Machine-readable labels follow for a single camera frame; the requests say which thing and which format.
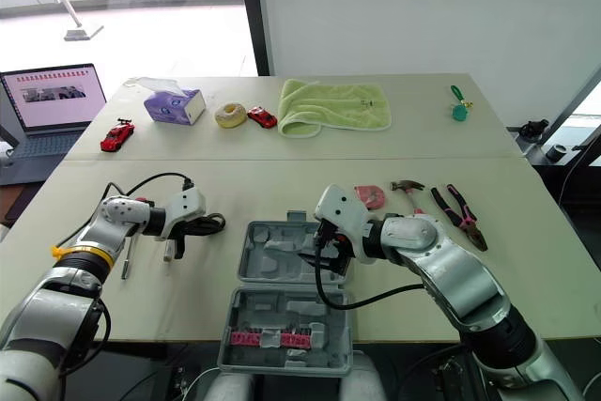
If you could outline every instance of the white wall panel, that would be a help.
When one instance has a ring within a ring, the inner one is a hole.
[[[274,74],[466,71],[508,126],[554,119],[601,65],[601,0],[261,1]]]

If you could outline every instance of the donut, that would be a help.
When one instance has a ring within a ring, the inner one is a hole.
[[[239,103],[227,103],[215,112],[215,121],[224,129],[232,129],[246,120],[246,109]]]

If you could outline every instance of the towel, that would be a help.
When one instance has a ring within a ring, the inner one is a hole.
[[[280,95],[278,131],[290,138],[317,135],[322,126],[383,131],[391,110],[377,85],[319,85],[286,80]]]

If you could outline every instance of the hammer head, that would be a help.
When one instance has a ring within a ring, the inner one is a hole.
[[[399,180],[398,182],[391,182],[391,190],[403,190],[406,192],[407,190],[423,190],[424,185],[420,182],[416,182],[415,180]]]

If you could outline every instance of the laptop screen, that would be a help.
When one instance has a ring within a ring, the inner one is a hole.
[[[91,64],[16,70],[1,77],[25,132],[84,128],[106,103]]]

